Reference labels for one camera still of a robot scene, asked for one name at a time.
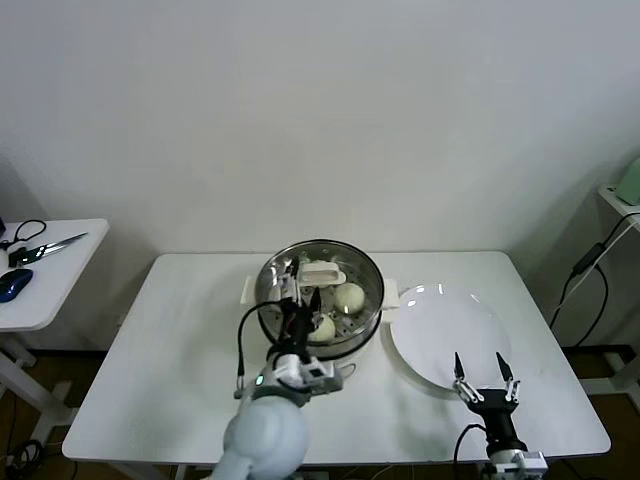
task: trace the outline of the floor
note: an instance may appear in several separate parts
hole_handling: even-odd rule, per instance
[[[607,376],[611,372],[609,367],[598,354],[577,353],[569,354],[569,360],[580,378]],[[68,397],[71,406],[80,405],[84,395],[91,385],[96,372],[100,368],[102,359],[96,356],[40,356],[35,367],[28,369],[30,375],[45,387],[51,389],[59,380],[73,380],[74,386]],[[14,395],[5,393],[0,399],[0,448],[6,451],[9,429],[13,419]],[[611,451],[604,456],[592,458],[578,458],[570,461],[577,474],[584,480],[592,477],[607,480],[637,478],[638,465],[636,455],[640,452],[640,415],[629,400],[622,395],[601,396],[592,398],[593,405],[600,415],[609,435],[611,436]],[[18,399],[15,402],[15,429],[12,445],[28,439],[35,426],[37,412],[30,405]],[[43,465],[31,477],[33,480],[55,479],[71,480],[74,473],[74,463],[60,454],[60,442],[64,439],[66,429],[57,429],[46,447],[48,453]],[[175,471],[170,467],[163,467],[169,474]],[[371,479],[376,473],[380,475],[376,480],[419,480],[453,478],[451,465],[409,465],[393,466],[381,472],[382,467],[333,467],[323,468],[329,471],[332,480]],[[205,476],[204,472],[189,472],[189,479]],[[78,464],[74,480],[126,480],[127,477],[113,470],[107,465]],[[580,480],[572,473],[566,463],[556,462],[552,465],[549,480]],[[461,467],[461,479],[477,480],[476,469],[472,465]]]

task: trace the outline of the stainless steel pot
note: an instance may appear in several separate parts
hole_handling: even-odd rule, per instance
[[[320,360],[335,360],[354,353],[371,339],[380,324],[384,299],[384,281],[380,270],[366,253],[347,243],[336,240],[296,243],[276,253],[262,267],[256,279],[256,303],[268,300],[274,280],[296,257],[301,261],[334,262],[347,276],[347,282],[355,283],[364,290],[364,307],[355,315],[347,315],[333,306],[335,287],[323,288],[322,313],[333,319],[336,336],[326,342],[309,342],[309,353]],[[310,297],[312,291],[312,288],[303,289],[302,294]],[[258,316],[265,335],[275,343],[282,324],[279,309],[265,306],[259,310]]]

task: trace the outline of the shelf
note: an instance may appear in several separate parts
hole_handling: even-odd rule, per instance
[[[629,205],[616,196],[615,185],[600,185],[600,187],[598,187],[598,195],[600,195],[605,202],[611,205],[621,217],[629,213],[640,213],[640,205]],[[640,230],[640,215],[637,217],[630,217],[627,221],[633,222],[636,230]]]

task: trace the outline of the black cable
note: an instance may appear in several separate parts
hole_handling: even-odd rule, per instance
[[[634,215],[640,215],[640,212],[627,213],[624,217],[622,217],[622,218],[618,221],[618,223],[616,223],[616,226],[615,226],[615,227],[613,227],[613,228],[611,229],[611,233],[609,233],[609,236],[607,237],[607,239],[606,239],[604,242],[602,242],[602,243],[605,243],[605,244],[606,244],[606,243],[609,243],[609,240],[611,240],[611,238],[613,238],[613,234],[614,234],[614,233],[616,233],[616,230],[618,230],[618,227],[619,227],[620,225],[622,225],[622,222],[624,222],[624,221],[625,221],[627,218],[629,218],[629,217],[633,217]]]
[[[4,473],[7,480],[25,480],[31,478],[44,461],[44,448],[37,440],[27,440],[10,452],[11,461]]]
[[[569,288],[569,283],[571,283],[571,280],[573,280],[575,277],[576,277],[575,273],[571,272],[571,275],[569,275],[569,278],[567,278],[567,281],[564,282],[564,287],[562,287],[562,295],[560,296],[560,301],[558,302],[556,311],[553,314],[551,323],[549,324],[550,329],[553,329],[553,325],[556,323],[556,320],[558,319],[558,315],[560,314],[560,306],[562,305],[562,302],[564,302],[564,297],[566,297],[567,295],[567,289]]]
[[[589,330],[587,330],[587,333],[584,334],[584,336],[578,341],[578,343],[574,345],[574,347],[579,347],[580,344],[587,339],[587,337],[591,334],[591,332],[593,332],[593,329],[596,328],[596,326],[598,325],[598,322],[600,322],[600,320],[602,319],[602,314],[604,313],[604,309],[607,307],[607,300],[609,300],[609,282],[607,281],[607,277],[602,271],[602,269],[600,268],[600,265],[596,264],[594,268],[602,278],[602,283],[604,284],[604,297],[602,298],[602,304],[600,305],[600,311],[598,312],[596,319],[593,321],[593,323],[589,327]]]
[[[576,478],[578,480],[607,480],[606,478],[603,478],[603,477],[587,477],[587,478],[585,478],[582,475],[580,475],[578,470],[576,470],[576,467],[571,465],[568,460],[562,459],[562,463],[564,464],[565,467],[567,467],[569,469],[569,471],[571,471],[571,473],[573,473],[576,476]]]
[[[71,478],[69,480],[75,480],[77,473],[78,473],[78,462],[73,462],[73,473],[71,474]]]
[[[453,478],[455,480],[458,480],[460,478],[458,475],[458,451],[460,450],[462,439],[464,438],[464,436],[467,434],[469,430],[472,430],[474,428],[479,428],[483,432],[487,433],[487,429],[484,428],[484,425],[480,425],[479,423],[471,423],[466,427],[464,427],[464,430],[462,430],[462,433],[460,434],[460,436],[458,437],[458,441],[456,442],[456,448],[453,451]]]
[[[22,230],[23,227],[25,227],[26,225],[29,225],[30,223],[39,223],[40,225],[42,225],[42,230],[34,233],[33,235],[28,236],[27,238],[20,238],[20,230]],[[28,242],[32,238],[35,238],[38,235],[41,235],[46,229],[47,229],[47,224],[42,220],[38,220],[35,218],[32,218],[31,220],[26,220],[22,222],[20,226],[16,229],[16,232],[13,234],[13,241],[10,242],[9,240],[3,240],[2,242],[0,242],[0,246],[2,246],[2,248],[6,250],[8,247],[13,245],[14,243],[18,243],[21,241]]]
[[[267,305],[279,305],[280,302],[269,301],[258,303],[251,307],[247,312],[242,316],[242,320],[240,320],[240,325],[238,326],[238,378],[244,376],[244,352],[242,351],[242,330],[244,328],[244,324],[253,312],[258,310],[259,308],[265,307]]]
[[[11,441],[13,440],[13,429],[16,426],[16,417],[17,417],[16,413],[18,409],[16,394],[12,393],[12,395],[13,395],[13,418],[11,419],[11,428],[9,428],[9,438],[7,439],[7,457],[11,453]]]

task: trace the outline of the pot handle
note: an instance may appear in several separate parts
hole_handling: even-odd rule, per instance
[[[254,305],[256,291],[256,279],[251,275],[244,281],[244,288],[240,296],[240,305]],[[384,279],[384,298],[382,299],[382,310],[395,310],[400,307],[400,296],[398,295],[398,282],[390,278]]]
[[[240,296],[240,305],[255,305],[256,297],[256,278],[248,275],[244,280],[244,288],[242,289],[242,295]]]

